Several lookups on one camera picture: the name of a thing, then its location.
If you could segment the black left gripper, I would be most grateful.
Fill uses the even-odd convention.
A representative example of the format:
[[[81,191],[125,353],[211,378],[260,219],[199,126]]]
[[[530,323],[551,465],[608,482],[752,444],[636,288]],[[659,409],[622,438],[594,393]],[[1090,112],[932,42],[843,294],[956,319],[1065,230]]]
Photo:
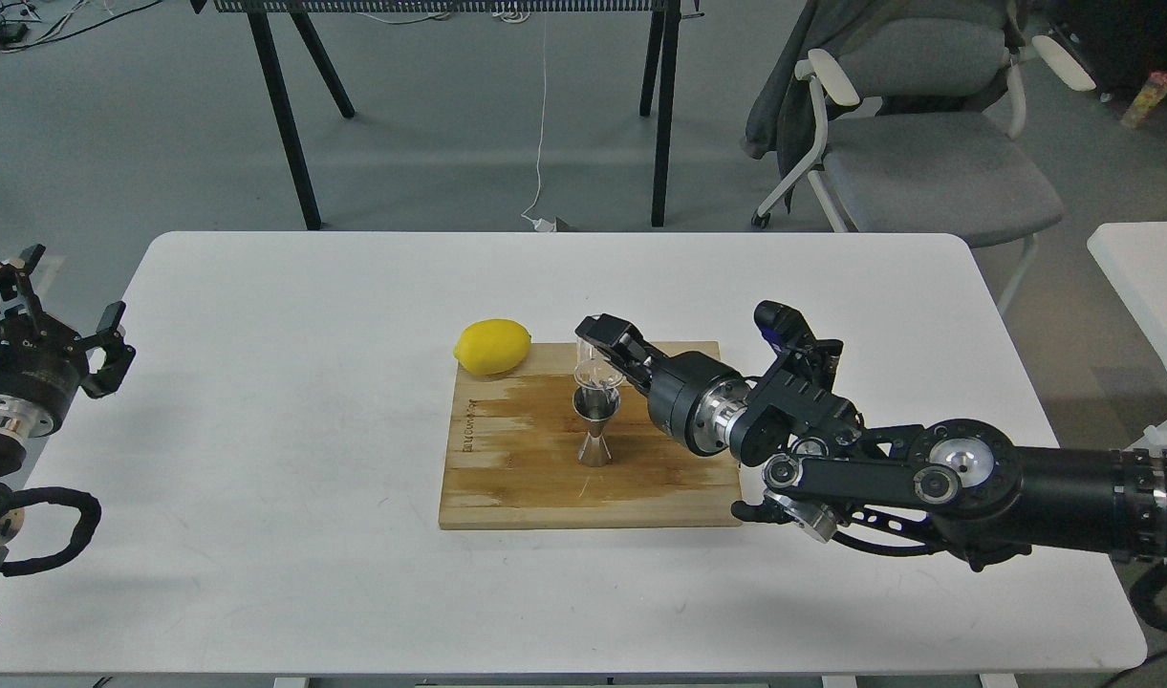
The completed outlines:
[[[55,320],[41,325],[44,309],[30,274],[44,252],[35,244],[16,261],[0,261],[0,436],[15,441],[58,431],[79,386],[89,398],[114,395],[137,358],[137,347],[124,341],[123,301],[107,306],[91,335]],[[91,372],[93,350],[105,357]]]

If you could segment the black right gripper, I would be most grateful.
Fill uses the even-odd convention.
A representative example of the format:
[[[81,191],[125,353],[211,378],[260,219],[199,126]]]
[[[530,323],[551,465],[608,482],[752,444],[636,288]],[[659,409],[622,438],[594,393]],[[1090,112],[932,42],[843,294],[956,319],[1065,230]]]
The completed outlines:
[[[630,321],[601,313],[574,328],[647,396],[650,422],[689,452],[710,457],[728,445],[731,422],[745,410],[748,379],[717,358],[687,350],[668,356]]]

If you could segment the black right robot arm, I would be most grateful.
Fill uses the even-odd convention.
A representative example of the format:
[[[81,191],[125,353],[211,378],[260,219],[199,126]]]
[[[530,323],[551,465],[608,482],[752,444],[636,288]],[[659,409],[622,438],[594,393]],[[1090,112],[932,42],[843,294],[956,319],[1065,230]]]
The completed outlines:
[[[647,396],[663,434],[759,466],[763,500],[735,501],[736,519],[797,524],[876,556],[946,552],[976,571],[1053,546],[1167,573],[1167,452],[1025,447],[979,419],[871,428],[832,389],[841,341],[815,338],[780,302],[753,317],[775,353],[759,377],[663,353],[609,314],[575,331]]]

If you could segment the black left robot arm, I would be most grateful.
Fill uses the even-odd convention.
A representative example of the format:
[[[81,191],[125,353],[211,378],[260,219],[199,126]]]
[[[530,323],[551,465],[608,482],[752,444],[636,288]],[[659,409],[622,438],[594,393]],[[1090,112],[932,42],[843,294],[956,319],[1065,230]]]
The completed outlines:
[[[55,570],[91,543],[102,519],[93,494],[55,486],[11,489],[5,478],[23,464],[26,440],[60,430],[77,392],[113,395],[137,358],[124,339],[123,302],[107,306],[97,331],[88,335],[46,313],[32,285],[44,252],[36,244],[15,260],[0,261],[0,576]],[[68,545],[50,556],[11,561],[8,545],[25,524],[25,508],[41,504],[76,510]]]

